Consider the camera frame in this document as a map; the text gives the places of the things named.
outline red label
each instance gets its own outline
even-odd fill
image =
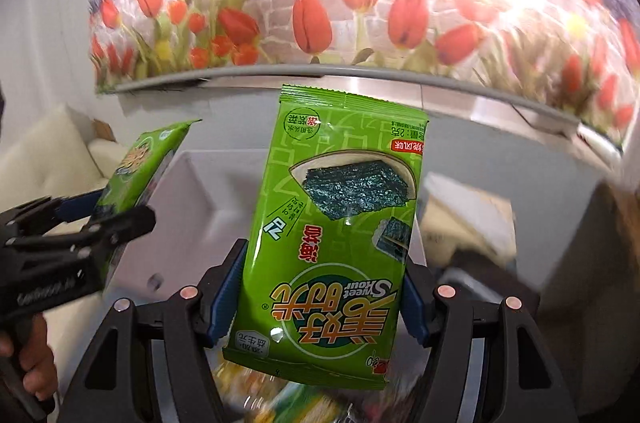
[[[412,142],[411,140],[391,140],[391,150],[394,152],[415,152],[422,154],[424,142]]]

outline finger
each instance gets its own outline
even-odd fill
[[[58,371],[53,362],[38,364],[24,375],[22,381],[27,392],[34,394],[40,401],[50,398],[58,389]]]
[[[14,345],[4,331],[0,331],[0,356],[5,356],[8,358],[14,353]]]
[[[33,317],[29,341],[20,350],[20,366],[25,371],[30,371],[38,363],[51,356],[51,349],[47,347],[47,322],[42,315],[38,314]]]

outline snack wrapper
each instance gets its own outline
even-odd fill
[[[384,388],[427,122],[383,100],[283,87],[226,359]]]
[[[143,132],[107,183],[92,217],[113,215],[145,204],[195,122],[199,120]]]

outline beige sofa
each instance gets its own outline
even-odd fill
[[[126,148],[93,137],[88,117],[60,107],[41,119],[0,156],[0,212],[43,196],[74,196],[103,188]],[[60,225],[56,233],[78,231],[86,219]],[[91,309],[84,299],[45,313],[49,345],[64,359],[64,332]]]

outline white circle outline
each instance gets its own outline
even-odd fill
[[[322,264],[316,264],[315,266],[312,266],[310,268],[304,269],[303,271],[301,271],[300,273],[298,273],[290,282],[290,284],[294,284],[300,277],[302,277],[303,275],[305,275],[305,273],[308,273],[312,270],[315,270],[316,268],[320,268],[322,266],[342,266],[345,268],[349,268],[350,270],[353,270],[357,273],[360,273],[360,275],[362,275],[365,280],[369,280],[369,277],[367,277],[363,272],[361,272],[359,269],[357,269],[356,267],[350,266],[349,264],[343,264],[341,262],[323,262]],[[284,330],[284,334],[287,336],[287,338],[289,339],[289,342],[293,343],[294,347],[299,350],[302,351],[303,353],[305,353],[305,355],[308,356],[313,356],[314,358],[320,358],[320,359],[340,359],[340,358],[347,358],[347,356],[351,356],[354,355],[355,353],[357,353],[358,351],[360,351],[361,349],[364,349],[365,347],[367,347],[367,345],[369,345],[367,342],[364,343],[364,345],[360,345],[359,347],[357,347],[356,349],[354,349],[351,353],[347,353],[346,355],[340,355],[340,356],[319,356],[319,355],[315,355],[314,353],[311,353],[309,351],[307,351],[306,349],[303,349],[302,347],[300,347],[299,343],[296,342],[296,340],[294,340],[293,338],[291,338],[291,336],[289,335],[289,332],[287,331],[287,328],[285,327],[284,321],[280,322],[280,325],[282,326],[282,329]]]

